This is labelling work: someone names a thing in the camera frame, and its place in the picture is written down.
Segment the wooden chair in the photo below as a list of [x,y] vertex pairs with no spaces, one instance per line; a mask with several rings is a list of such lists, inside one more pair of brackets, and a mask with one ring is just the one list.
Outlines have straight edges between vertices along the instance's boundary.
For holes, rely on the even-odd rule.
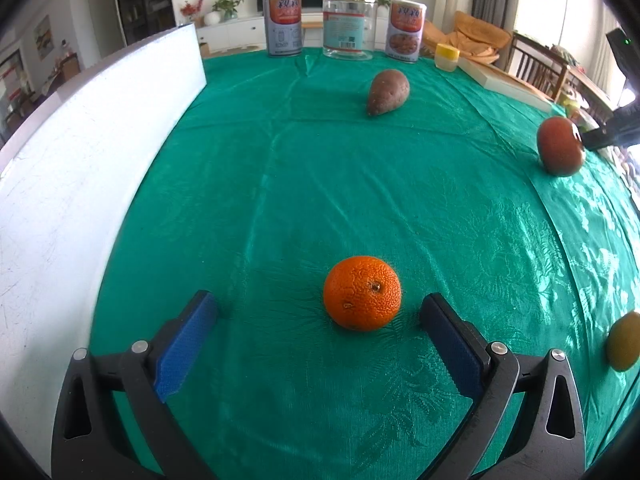
[[506,72],[558,102],[570,66],[550,48],[514,32],[506,60]]

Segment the green tablecloth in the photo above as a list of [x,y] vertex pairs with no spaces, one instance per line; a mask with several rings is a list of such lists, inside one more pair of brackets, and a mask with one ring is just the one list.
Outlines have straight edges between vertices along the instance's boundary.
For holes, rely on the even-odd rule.
[[[440,292],[488,339],[567,354],[596,457],[639,395],[604,344],[639,305],[639,220],[590,155],[569,178],[537,153],[544,114],[429,60],[407,102],[366,111],[394,61],[212,58],[206,88],[145,176],[94,314],[98,356],[153,336],[200,289],[219,318],[172,414],[223,479],[414,479],[469,407],[421,332]],[[373,332],[326,313],[326,277],[370,256],[401,284]]]

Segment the orange lounge chair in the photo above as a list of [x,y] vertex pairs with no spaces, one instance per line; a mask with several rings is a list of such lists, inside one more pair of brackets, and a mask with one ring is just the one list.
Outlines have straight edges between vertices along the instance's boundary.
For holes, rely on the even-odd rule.
[[458,49],[462,58],[489,65],[500,58],[500,51],[511,40],[510,32],[457,11],[454,14],[454,30],[448,34],[429,20],[424,22],[421,54],[432,58],[438,44],[448,44]]

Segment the porridge can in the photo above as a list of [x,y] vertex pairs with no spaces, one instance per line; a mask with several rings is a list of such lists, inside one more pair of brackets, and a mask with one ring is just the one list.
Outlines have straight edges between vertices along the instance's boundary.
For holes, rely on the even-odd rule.
[[414,63],[418,60],[427,7],[410,0],[392,0],[388,10],[385,53],[395,60]]
[[298,55],[303,49],[302,0],[262,0],[268,54]]

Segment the small yellow lidded jar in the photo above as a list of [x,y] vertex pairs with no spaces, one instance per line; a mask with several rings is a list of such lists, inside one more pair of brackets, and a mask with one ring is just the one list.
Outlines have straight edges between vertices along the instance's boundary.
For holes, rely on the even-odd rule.
[[451,73],[458,67],[460,51],[450,44],[436,44],[434,63],[439,70]]

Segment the red apple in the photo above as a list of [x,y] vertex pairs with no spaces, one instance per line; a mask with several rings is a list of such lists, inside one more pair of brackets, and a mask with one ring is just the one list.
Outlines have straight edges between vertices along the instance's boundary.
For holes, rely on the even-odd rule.
[[582,168],[586,151],[574,122],[550,117],[537,131],[538,154],[544,169],[555,177],[569,177]]

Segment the reddish sweet potato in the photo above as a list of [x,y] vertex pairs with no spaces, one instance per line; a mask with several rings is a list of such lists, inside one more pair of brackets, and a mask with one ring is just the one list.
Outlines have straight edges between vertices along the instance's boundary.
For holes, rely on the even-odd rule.
[[370,116],[383,115],[403,106],[410,96],[407,76],[400,70],[382,70],[371,84],[367,113]]

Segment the right porridge can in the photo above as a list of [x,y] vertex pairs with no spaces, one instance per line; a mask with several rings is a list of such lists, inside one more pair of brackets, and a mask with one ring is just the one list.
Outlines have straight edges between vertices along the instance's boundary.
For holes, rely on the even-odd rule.
[[410,0],[392,0],[388,10],[385,53],[395,60],[414,63],[418,60],[427,7]]

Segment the white sofa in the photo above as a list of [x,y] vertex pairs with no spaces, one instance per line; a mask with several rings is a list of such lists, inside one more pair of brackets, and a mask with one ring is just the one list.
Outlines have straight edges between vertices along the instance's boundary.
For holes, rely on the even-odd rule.
[[2,148],[1,411],[42,468],[122,222],[205,84],[198,34],[180,26],[63,84]]

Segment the orange cover book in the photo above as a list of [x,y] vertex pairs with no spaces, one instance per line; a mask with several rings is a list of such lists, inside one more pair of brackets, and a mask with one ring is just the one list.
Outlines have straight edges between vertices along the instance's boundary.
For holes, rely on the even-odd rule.
[[540,90],[497,67],[459,58],[458,66],[481,87],[550,113],[553,102]]

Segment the left porridge can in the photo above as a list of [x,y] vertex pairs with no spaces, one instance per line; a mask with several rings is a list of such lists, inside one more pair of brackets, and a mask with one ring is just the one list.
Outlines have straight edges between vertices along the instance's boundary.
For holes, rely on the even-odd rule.
[[303,49],[302,0],[262,0],[268,54],[298,55]]

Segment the green red mango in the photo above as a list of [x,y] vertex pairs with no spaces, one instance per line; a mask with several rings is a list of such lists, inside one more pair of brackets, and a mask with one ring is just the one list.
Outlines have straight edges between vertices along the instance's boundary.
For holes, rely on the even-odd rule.
[[617,320],[606,338],[606,356],[616,372],[626,372],[639,359],[640,314],[631,311]]

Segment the clear plastic jar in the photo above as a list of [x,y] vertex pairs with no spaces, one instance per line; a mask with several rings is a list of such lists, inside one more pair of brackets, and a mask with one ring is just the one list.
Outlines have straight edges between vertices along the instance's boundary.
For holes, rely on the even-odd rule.
[[322,0],[322,49],[328,58],[367,61],[375,45],[376,0]]

